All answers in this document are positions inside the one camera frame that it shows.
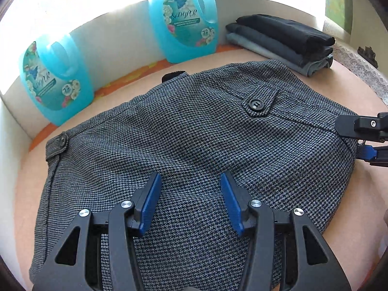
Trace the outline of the grey houndstooth pants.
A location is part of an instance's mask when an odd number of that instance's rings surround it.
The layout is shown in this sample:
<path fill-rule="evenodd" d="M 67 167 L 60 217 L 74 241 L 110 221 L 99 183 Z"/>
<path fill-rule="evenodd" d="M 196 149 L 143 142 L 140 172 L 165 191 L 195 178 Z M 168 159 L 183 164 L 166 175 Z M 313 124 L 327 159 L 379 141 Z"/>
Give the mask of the grey houndstooth pants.
<path fill-rule="evenodd" d="M 135 242 L 146 289 L 236 290 L 248 241 L 232 229 L 221 175 L 273 209 L 302 208 L 324 231 L 356 157 L 356 141 L 335 130 L 342 114 L 267 60 L 180 74 L 62 132 L 45 149 L 30 280 L 80 210 L 109 210 L 157 172 L 153 222 Z"/>

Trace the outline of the pink towel mat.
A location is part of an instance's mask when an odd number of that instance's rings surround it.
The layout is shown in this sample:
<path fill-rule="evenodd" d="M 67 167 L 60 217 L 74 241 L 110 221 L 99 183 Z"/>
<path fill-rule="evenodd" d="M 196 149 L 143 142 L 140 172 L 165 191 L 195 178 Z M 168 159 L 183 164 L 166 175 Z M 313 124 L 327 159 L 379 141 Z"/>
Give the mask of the pink towel mat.
<path fill-rule="evenodd" d="M 161 82 L 165 73 L 177 70 L 195 73 L 232 62 L 262 59 L 260 55 L 238 49 L 169 66 L 98 98 L 74 118 L 52 131 L 50 136 L 54 137 L 96 114 L 146 93 Z M 330 70 L 321 71 L 312 78 L 301 76 L 300 79 L 314 91 L 357 114 L 374 116 L 387 111 L 387 107 L 375 92 L 339 62 L 334 62 Z M 32 287 L 28 270 L 33 257 L 35 219 L 47 177 L 46 143 L 46 140 L 41 141 L 24 157 L 16 180 L 16 254 L 28 289 Z M 361 286 L 378 257 L 378 247 L 387 232 L 383 220 L 386 210 L 387 168 L 357 161 L 343 200 L 324 233 L 325 240 L 337 256 L 353 290 Z"/>

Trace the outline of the dark figurine ornament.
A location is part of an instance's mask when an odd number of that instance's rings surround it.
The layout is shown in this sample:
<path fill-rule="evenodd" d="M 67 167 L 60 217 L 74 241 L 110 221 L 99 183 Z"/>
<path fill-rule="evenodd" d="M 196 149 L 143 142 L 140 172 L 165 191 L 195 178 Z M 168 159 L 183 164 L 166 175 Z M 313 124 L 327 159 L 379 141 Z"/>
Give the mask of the dark figurine ornament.
<path fill-rule="evenodd" d="M 376 53 L 371 47 L 365 46 L 364 48 L 359 47 L 357 53 L 368 61 L 374 68 L 378 69 L 378 62 L 376 60 Z"/>

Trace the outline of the dark blue folded jeans middle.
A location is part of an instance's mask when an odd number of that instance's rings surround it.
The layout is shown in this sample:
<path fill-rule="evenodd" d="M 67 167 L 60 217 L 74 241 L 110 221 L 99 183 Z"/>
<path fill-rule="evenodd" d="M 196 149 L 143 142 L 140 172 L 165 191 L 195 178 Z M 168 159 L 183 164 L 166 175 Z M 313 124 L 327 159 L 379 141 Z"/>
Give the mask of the dark blue folded jeans middle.
<path fill-rule="evenodd" d="M 240 45 L 268 58 L 282 58 L 301 68 L 309 62 L 318 62 L 333 53 L 332 47 L 319 46 L 317 50 L 300 54 L 274 38 L 237 23 L 228 24 L 226 31 L 226 38 L 230 43 Z"/>

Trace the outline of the black folded pants on stack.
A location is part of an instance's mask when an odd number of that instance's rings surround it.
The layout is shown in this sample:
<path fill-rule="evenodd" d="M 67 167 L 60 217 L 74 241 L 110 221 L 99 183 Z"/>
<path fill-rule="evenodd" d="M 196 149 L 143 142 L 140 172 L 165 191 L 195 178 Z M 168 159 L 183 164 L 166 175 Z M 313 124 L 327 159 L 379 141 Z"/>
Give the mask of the black folded pants on stack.
<path fill-rule="evenodd" d="M 236 22 L 278 40 L 303 55 L 335 44 L 333 36 L 294 20 L 271 15 L 248 15 L 239 17 Z"/>

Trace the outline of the landscape painting scroll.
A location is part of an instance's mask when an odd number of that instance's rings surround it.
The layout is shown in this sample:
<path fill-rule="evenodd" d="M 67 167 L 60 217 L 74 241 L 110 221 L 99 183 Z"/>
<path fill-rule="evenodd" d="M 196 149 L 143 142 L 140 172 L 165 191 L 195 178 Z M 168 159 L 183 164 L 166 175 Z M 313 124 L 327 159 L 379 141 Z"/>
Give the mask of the landscape painting scroll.
<path fill-rule="evenodd" d="M 325 16 L 351 34 L 353 27 L 353 0 L 325 0 Z"/>

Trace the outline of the grey folded pants bottom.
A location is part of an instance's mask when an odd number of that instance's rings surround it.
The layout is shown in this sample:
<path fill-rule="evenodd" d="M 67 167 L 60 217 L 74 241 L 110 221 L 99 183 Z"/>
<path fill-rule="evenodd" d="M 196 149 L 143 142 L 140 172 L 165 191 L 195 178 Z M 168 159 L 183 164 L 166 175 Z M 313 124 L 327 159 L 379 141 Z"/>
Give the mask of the grey folded pants bottom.
<path fill-rule="evenodd" d="M 236 33 L 228 33 L 226 35 L 226 39 L 229 43 L 234 45 L 242 46 L 243 48 L 246 48 L 254 53 L 257 53 L 259 55 L 262 55 L 269 59 L 274 59 L 282 62 L 284 65 L 286 65 L 288 68 L 298 72 L 299 74 L 302 74 L 303 76 L 311 77 L 313 74 L 315 74 L 317 71 L 323 69 L 323 68 L 330 68 L 333 63 L 333 55 L 328 55 L 324 57 L 321 60 L 315 60 L 312 62 L 307 62 L 306 64 L 303 64 L 302 66 L 298 66 L 291 61 L 276 55 L 272 53 L 271 51 L 268 51 L 268 49 L 263 48 L 262 46 L 259 46 L 252 41 L 249 41 L 248 39 L 244 38 L 243 36 L 240 36 Z"/>

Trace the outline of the blue detergent jug far left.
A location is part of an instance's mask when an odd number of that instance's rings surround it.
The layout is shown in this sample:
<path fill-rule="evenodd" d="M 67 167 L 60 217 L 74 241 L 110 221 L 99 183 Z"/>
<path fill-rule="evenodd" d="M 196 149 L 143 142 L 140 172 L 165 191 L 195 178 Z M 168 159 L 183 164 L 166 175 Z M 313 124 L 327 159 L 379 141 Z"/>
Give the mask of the blue detergent jug far left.
<path fill-rule="evenodd" d="M 86 63 L 70 34 L 33 41 L 20 58 L 20 79 L 38 110 L 56 126 L 94 99 Z"/>

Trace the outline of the blue detergent jug near stack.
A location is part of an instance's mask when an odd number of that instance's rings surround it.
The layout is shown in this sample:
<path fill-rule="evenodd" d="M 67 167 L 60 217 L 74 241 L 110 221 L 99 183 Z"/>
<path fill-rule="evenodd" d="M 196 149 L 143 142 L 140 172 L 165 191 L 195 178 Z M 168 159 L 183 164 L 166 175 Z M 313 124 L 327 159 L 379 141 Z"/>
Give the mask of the blue detergent jug near stack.
<path fill-rule="evenodd" d="M 149 16 L 168 62 L 177 64 L 216 52 L 215 0 L 149 0 Z"/>

